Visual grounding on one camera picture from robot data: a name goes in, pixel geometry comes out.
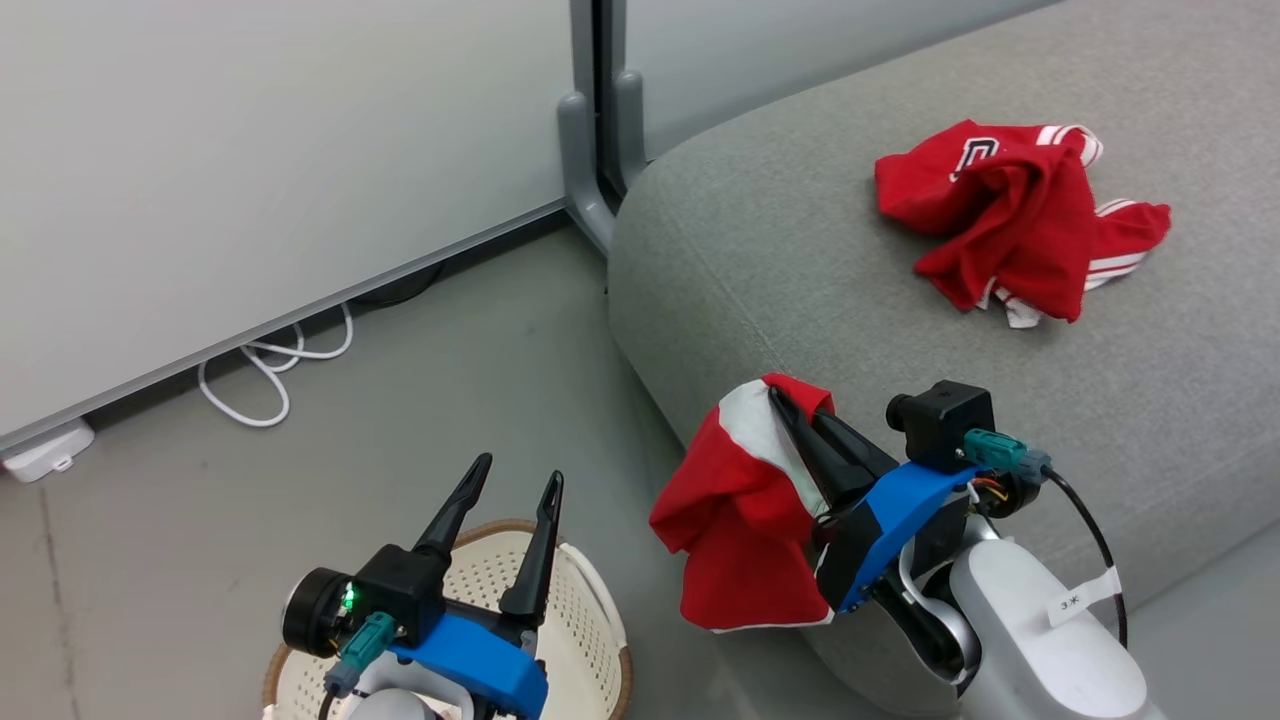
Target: gray sofa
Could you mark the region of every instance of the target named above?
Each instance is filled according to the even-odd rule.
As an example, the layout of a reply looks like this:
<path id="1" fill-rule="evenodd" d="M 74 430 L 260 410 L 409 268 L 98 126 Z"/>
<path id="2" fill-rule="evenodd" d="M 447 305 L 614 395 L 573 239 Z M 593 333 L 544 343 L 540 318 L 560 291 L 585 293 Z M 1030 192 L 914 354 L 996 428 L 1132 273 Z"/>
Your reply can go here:
<path id="1" fill-rule="evenodd" d="M 1130 603 L 1280 516 L 1280 13 L 1270 0 L 1068 0 L 762 108 L 650 165 L 618 214 L 614 336 L 689 441 L 736 384 L 782 370 L 901 454 L 886 401 L 950 378 L 1050 450 L 1103 527 Z M 1080 123 L 1098 201 L 1174 229 L 1074 325 L 957 313 L 911 273 L 936 241 L 881 219 L 872 169 L 951 124 Z M 1053 492 L 1006 524 L 1068 583 L 1101 569 Z M 876 610 L 808 633 L 908 715 L 952 696 Z"/>

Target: white label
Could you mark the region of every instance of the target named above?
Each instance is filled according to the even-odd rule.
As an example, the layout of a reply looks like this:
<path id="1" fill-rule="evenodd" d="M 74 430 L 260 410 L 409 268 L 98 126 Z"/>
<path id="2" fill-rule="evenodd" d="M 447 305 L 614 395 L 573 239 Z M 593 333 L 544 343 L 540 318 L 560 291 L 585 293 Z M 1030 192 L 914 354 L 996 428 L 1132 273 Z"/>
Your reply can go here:
<path id="1" fill-rule="evenodd" d="M 1047 607 L 1048 624 L 1056 628 L 1084 612 L 1094 602 L 1106 600 L 1117 592 L 1120 592 L 1120 573 L 1115 568 L 1110 568 L 1102 577 L 1094 578 L 1078 588 L 1069 589 L 1050 601 Z"/>

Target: whiteboard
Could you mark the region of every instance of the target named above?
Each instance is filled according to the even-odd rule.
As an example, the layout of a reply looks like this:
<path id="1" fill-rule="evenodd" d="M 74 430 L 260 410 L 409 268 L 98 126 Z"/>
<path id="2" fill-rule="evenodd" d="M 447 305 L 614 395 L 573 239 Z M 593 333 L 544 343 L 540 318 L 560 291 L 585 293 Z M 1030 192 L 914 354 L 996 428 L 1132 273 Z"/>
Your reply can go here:
<path id="1" fill-rule="evenodd" d="M 644 78 L 654 159 L 748 110 L 1051 0 L 607 1 L 625 3 L 623 61 Z"/>
<path id="2" fill-rule="evenodd" d="M 568 0 L 0 5 L 0 438 L 562 201 L 572 90 Z"/>

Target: white laundry basket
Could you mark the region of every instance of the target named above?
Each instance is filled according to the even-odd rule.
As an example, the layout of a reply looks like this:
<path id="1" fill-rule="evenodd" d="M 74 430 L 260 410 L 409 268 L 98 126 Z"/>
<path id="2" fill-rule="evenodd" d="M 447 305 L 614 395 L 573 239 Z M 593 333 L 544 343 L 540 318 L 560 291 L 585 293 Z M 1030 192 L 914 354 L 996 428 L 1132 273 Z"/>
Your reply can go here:
<path id="1" fill-rule="evenodd" d="M 458 536 L 444 594 L 498 610 L 532 532 L 531 521 L 498 520 Z M 556 548 L 538 659 L 547 664 L 550 685 L 544 720 L 621 720 L 626 715 L 631 653 L 622 619 L 595 568 L 563 539 Z M 316 720 L 324 698 L 321 679 L 333 662 L 280 646 L 262 684 L 264 717 Z M 335 701 L 329 716 L 340 720 L 346 706 Z"/>

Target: white power cord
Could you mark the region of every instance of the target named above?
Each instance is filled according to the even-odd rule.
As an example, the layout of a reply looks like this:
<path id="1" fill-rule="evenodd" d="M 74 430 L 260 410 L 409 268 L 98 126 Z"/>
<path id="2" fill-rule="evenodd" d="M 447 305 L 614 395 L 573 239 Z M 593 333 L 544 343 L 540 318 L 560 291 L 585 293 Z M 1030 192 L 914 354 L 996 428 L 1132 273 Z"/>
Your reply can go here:
<path id="1" fill-rule="evenodd" d="M 285 418 L 289 416 L 289 393 L 288 391 L 284 389 L 284 383 L 280 382 L 279 378 L 280 373 L 292 370 L 293 366 L 298 364 L 298 360 L 303 359 L 333 360 L 334 357 L 346 352 L 348 347 L 351 347 L 351 340 L 356 336 L 356 325 L 351 320 L 351 310 L 347 309 L 347 304 L 343 302 L 340 307 L 342 307 L 342 319 L 347 325 L 347 338 L 342 341 L 342 346 L 338 347 L 337 350 L 330 350 L 329 352 L 315 352 L 311 350 L 303 350 L 306 345 L 306 338 L 302 337 L 302 328 L 298 327 L 297 323 L 293 323 L 293 334 L 297 337 L 297 343 L 294 345 L 294 347 L 283 347 L 279 345 L 271 345 L 268 342 L 257 342 L 257 341 L 248 342 L 241 346 L 241 352 L 244 354 L 244 357 L 248 357 L 248 361 L 252 363 L 255 368 L 261 370 L 262 374 L 266 375 L 266 379 L 271 380 L 271 386 L 275 387 L 275 392 L 280 396 L 280 411 L 274 418 L 270 418 L 268 420 L 256 420 L 247 415 L 242 415 L 236 410 L 232 410 L 229 405 L 227 405 L 221 400 L 218 400 L 218 397 L 214 395 L 214 391 L 209 389 L 209 383 L 205 382 L 205 365 L 209 364 L 207 360 L 201 363 L 200 366 L 196 368 L 196 379 L 200 382 L 200 392 L 205 393 L 205 397 L 207 397 L 209 401 L 214 404 L 214 407 L 221 410 L 223 413 L 227 414 L 227 416 L 229 416 L 232 420 L 236 420 L 237 423 L 248 425 L 251 428 L 270 428 L 271 425 L 279 425 L 280 423 L 284 421 Z M 289 357 L 289 360 L 287 360 L 283 365 L 268 365 L 265 360 L 259 357 L 257 355 L 259 350 L 266 350 L 268 352 L 275 352 L 276 355 L 285 355 Z"/>

